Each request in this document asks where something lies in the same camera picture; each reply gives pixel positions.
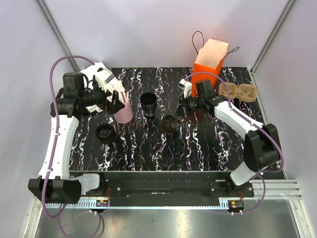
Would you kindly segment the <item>orange paper bag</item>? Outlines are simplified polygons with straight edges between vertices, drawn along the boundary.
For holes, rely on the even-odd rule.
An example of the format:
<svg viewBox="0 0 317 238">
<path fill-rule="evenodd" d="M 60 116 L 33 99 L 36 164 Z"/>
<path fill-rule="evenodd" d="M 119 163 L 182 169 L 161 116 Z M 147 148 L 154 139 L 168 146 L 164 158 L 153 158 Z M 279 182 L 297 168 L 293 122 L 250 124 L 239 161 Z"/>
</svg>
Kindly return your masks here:
<svg viewBox="0 0 317 238">
<path fill-rule="evenodd" d="M 198 50 L 194 43 L 194 36 L 200 33 L 202 36 L 203 45 Z M 196 31 L 192 36 L 193 47 L 196 51 L 196 59 L 194 61 L 193 73 L 207 72 L 216 76 L 220 75 L 224 59 L 229 54 L 239 50 L 239 46 L 229 50 L 229 44 L 223 41 L 208 39 L 204 41 L 204 36 L 201 31 Z"/>
</svg>

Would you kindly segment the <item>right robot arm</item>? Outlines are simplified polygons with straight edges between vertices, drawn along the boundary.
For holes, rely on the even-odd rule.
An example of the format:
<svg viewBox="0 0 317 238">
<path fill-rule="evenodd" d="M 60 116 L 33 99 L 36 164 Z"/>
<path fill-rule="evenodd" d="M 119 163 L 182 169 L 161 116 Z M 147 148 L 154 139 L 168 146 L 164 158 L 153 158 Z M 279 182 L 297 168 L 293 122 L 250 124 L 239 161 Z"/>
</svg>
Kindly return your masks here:
<svg viewBox="0 0 317 238">
<path fill-rule="evenodd" d="M 226 123 L 244 140 L 243 162 L 230 173 L 225 184 L 229 196 L 237 196 L 243 190 L 242 185 L 282 160 L 273 124 L 263 124 L 241 112 L 228 98 L 216 94 L 209 80 L 197 82 L 193 88 L 192 83 L 182 79 L 178 86 L 183 94 L 179 97 L 177 116 L 188 117 L 195 111 L 204 111 Z"/>
</svg>

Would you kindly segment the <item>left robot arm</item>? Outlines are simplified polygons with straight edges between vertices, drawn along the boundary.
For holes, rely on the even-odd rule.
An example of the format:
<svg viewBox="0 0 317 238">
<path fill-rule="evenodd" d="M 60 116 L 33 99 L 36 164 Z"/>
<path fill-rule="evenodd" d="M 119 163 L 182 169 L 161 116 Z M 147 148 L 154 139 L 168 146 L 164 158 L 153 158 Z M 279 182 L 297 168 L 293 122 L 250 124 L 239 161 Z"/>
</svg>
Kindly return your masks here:
<svg viewBox="0 0 317 238">
<path fill-rule="evenodd" d="M 102 68 L 92 79 L 82 72 L 64 74 L 63 87 L 51 104 L 52 128 L 47 154 L 38 177 L 28 182 L 28 189 L 43 204 L 76 204 L 89 191 L 95 196 L 106 193 L 107 184 L 99 174 L 70 178 L 69 160 L 79 119 L 88 113 L 87 107 L 98 106 L 110 115 L 124 107 L 114 84 L 113 73 Z"/>
</svg>

